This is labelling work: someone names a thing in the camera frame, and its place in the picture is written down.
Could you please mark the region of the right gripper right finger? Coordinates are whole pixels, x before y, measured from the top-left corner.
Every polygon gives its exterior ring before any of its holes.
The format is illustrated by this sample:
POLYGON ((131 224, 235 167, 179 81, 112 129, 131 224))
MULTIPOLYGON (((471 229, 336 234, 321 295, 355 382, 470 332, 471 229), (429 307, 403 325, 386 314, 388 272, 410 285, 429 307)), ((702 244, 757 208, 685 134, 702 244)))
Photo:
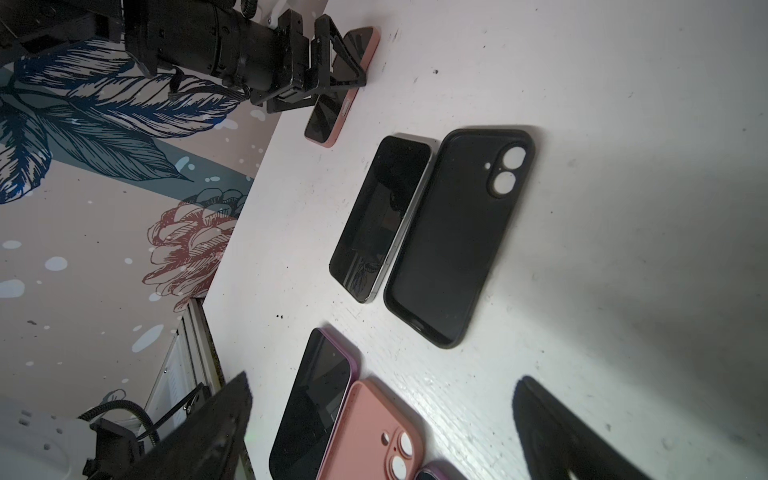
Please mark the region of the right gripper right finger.
POLYGON ((516 384, 512 413, 532 479, 645 479, 536 379, 516 384))

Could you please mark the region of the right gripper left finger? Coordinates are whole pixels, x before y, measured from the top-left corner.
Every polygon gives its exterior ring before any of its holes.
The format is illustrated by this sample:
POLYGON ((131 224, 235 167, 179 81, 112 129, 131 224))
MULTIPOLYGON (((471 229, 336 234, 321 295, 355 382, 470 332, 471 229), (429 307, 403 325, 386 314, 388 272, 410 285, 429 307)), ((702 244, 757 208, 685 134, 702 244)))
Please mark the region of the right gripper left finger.
POLYGON ((234 478, 245 450, 244 437, 252 401, 247 375, 242 372, 121 477, 138 480, 234 478))

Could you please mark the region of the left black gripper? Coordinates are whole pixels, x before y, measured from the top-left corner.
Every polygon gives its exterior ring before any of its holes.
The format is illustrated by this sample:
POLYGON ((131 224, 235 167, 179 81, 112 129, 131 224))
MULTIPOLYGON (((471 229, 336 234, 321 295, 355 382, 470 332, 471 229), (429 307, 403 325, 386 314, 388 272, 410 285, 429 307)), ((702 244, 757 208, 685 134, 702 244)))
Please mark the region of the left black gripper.
POLYGON ((344 42, 329 15, 315 19, 314 37, 303 34, 303 17, 288 9, 277 20, 276 66, 272 84, 260 91, 250 88, 250 103, 265 107, 269 114, 313 107, 323 90, 351 90, 367 84, 367 74, 356 52, 344 42), (331 73, 334 52, 351 70, 349 79, 331 73))

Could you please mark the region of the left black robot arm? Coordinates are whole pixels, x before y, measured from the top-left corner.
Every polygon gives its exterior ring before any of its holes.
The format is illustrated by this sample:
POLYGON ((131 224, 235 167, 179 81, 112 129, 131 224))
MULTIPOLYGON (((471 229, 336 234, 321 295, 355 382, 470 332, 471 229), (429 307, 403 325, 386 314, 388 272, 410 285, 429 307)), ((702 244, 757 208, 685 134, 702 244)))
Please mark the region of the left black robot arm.
POLYGON ((322 95, 363 87, 367 74, 332 19, 291 9, 276 28, 254 22, 255 1, 4 1, 1 63, 32 85, 72 88, 121 71, 114 43, 147 78, 172 72, 170 93, 188 93, 185 71, 218 79, 211 92, 270 113, 312 106, 322 95))

